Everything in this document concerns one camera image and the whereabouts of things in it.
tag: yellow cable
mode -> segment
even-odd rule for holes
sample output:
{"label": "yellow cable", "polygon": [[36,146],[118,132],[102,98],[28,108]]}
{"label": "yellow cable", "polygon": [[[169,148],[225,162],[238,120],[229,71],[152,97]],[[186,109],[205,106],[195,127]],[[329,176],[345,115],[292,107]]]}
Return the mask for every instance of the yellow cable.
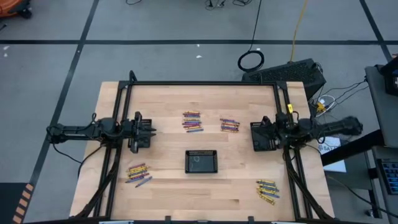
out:
{"label": "yellow cable", "polygon": [[295,50],[295,42],[296,42],[296,34],[297,34],[297,30],[299,29],[299,25],[301,23],[301,20],[303,19],[305,8],[307,7],[307,3],[308,3],[308,0],[305,0],[303,9],[301,10],[300,18],[297,21],[296,29],[294,30],[293,44],[292,44],[292,55],[290,56],[290,62],[293,62],[294,50]]}

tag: black keyboard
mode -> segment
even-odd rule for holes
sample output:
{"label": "black keyboard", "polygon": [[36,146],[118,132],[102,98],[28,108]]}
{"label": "black keyboard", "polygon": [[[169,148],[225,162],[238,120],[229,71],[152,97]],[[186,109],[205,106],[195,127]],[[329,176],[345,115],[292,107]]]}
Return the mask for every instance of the black keyboard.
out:
{"label": "black keyboard", "polygon": [[378,162],[388,194],[398,195],[398,161],[379,159]]}
{"label": "black keyboard", "polygon": [[303,60],[294,63],[263,69],[253,72],[249,78],[254,81],[287,81],[287,82],[303,82],[304,84],[312,83],[316,80],[315,73],[318,71],[312,68],[313,61]]}

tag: orange object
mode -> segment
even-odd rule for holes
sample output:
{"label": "orange object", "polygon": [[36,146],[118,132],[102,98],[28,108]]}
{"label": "orange object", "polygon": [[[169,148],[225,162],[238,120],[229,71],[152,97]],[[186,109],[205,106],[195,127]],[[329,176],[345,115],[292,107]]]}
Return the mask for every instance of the orange object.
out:
{"label": "orange object", "polygon": [[0,17],[15,16],[19,14],[25,19],[32,17],[28,10],[30,0],[0,0]]}

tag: coiled black cable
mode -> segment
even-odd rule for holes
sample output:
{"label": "coiled black cable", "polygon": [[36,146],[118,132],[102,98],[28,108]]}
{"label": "coiled black cable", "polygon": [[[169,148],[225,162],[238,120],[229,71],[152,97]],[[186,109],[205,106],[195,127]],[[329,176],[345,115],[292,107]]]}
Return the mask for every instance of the coiled black cable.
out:
{"label": "coiled black cable", "polygon": [[[259,50],[251,50],[251,48],[253,47],[253,43],[254,43],[254,36],[256,35],[257,22],[258,22],[258,20],[259,20],[261,2],[262,2],[262,0],[260,0],[259,9],[257,10],[256,25],[254,26],[254,32],[253,32],[253,37],[252,37],[252,39],[251,39],[250,48],[249,48],[249,50],[248,50],[246,53],[244,53],[242,56],[240,56],[240,58],[239,58],[239,60],[238,60],[238,67],[239,67],[240,70],[242,70],[242,71],[244,71],[244,72],[254,72],[254,71],[256,71],[256,70],[259,70],[259,69],[263,66],[264,61],[265,61],[264,54],[263,54],[261,51],[259,51]],[[247,55],[249,55],[249,54],[258,54],[258,55],[260,56],[260,58],[261,58],[261,61],[260,61],[260,63],[259,63],[258,65],[256,65],[255,67],[252,67],[252,68],[244,68],[244,67],[242,67],[242,59],[243,59],[244,57],[246,57]]]}

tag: black metal frame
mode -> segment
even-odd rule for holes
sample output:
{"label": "black metal frame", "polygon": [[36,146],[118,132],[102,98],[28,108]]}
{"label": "black metal frame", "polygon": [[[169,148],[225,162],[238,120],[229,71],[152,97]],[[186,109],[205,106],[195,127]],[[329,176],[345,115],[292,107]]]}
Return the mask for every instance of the black metal frame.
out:
{"label": "black metal frame", "polygon": [[[280,96],[279,96],[279,91],[278,91],[279,88],[282,89],[282,92],[284,95],[284,101],[285,101],[285,105],[286,105],[286,110],[289,111],[288,104],[290,104],[290,99],[289,99],[289,94],[287,91],[286,82],[263,82],[262,80],[260,80],[259,83],[253,83],[253,82],[192,82],[192,81],[189,81],[189,82],[185,82],[185,81],[171,81],[171,82],[169,82],[169,81],[164,81],[164,82],[162,82],[162,81],[141,81],[141,82],[139,82],[139,81],[137,81],[137,78],[134,75],[134,73],[130,72],[129,81],[119,81],[118,90],[116,93],[115,104],[114,104],[114,108],[113,108],[113,115],[112,115],[112,117],[114,119],[116,119],[118,117],[118,111],[119,111],[120,104],[121,104],[121,97],[122,97],[123,90],[125,88],[127,90],[126,90],[126,98],[124,100],[122,119],[127,119],[127,113],[129,110],[132,87],[134,85],[224,85],[224,86],[231,86],[231,85],[259,86],[260,85],[260,86],[271,86],[271,87],[273,87],[275,106],[277,108],[277,113],[282,113],[282,105],[280,103]],[[288,113],[288,116],[289,116],[289,122],[292,123],[293,122],[292,114]],[[68,220],[55,220],[55,221],[40,222],[40,223],[98,223],[99,221],[110,221],[111,220],[111,212],[112,212],[112,208],[113,208],[113,201],[114,201],[114,192],[115,192],[116,182],[117,182],[117,178],[118,178],[118,170],[119,170],[122,146],[123,146],[123,141],[120,140],[114,146],[108,146],[106,148],[103,167],[102,167],[102,171],[101,171],[101,177],[99,180],[98,190],[96,191],[96,193],[94,194],[94,196],[90,200],[90,202],[84,207],[84,209],[78,215],[76,215],[75,217],[71,217]],[[116,153],[114,156],[114,162],[113,162],[112,168],[108,172],[109,160],[111,157],[112,148],[116,148]],[[284,153],[289,152],[289,147],[284,147],[283,150],[284,150]],[[295,154],[295,160],[296,160],[299,179],[297,179],[297,178],[294,179],[289,175],[289,187],[290,187],[290,194],[292,197],[292,206],[293,206],[295,221],[296,222],[304,222],[304,223],[350,223],[350,222],[340,222],[338,220],[313,219],[312,208],[308,201],[309,200],[315,201],[315,199],[310,195],[310,193],[306,189],[305,174],[304,174],[304,169],[303,169],[303,165],[302,165],[300,151],[298,149],[295,149],[294,154]],[[292,167],[289,153],[285,154],[285,164],[286,164],[287,169],[289,169],[289,167]],[[297,191],[296,191],[296,182],[297,181],[301,182],[300,183],[301,191],[304,189],[306,191],[306,194],[309,195],[309,198],[303,197],[306,218],[302,218],[301,214],[300,214],[299,203],[298,203],[298,198],[297,198]],[[108,184],[110,184],[110,188],[109,188],[108,201],[106,203],[106,212],[105,212],[105,216],[100,216],[102,195],[103,195],[103,192],[106,190]],[[88,215],[90,214],[90,212],[93,209],[94,209],[93,217],[88,217]],[[167,216],[167,217],[165,217],[164,221],[162,221],[162,220],[135,220],[134,223],[192,223],[192,221],[171,221],[171,217]],[[250,224],[254,224],[254,223],[270,223],[270,222],[255,222],[254,217],[248,217],[247,222],[212,222],[212,221],[209,221],[209,223],[224,223],[224,224],[227,224],[227,223],[250,223]]]}

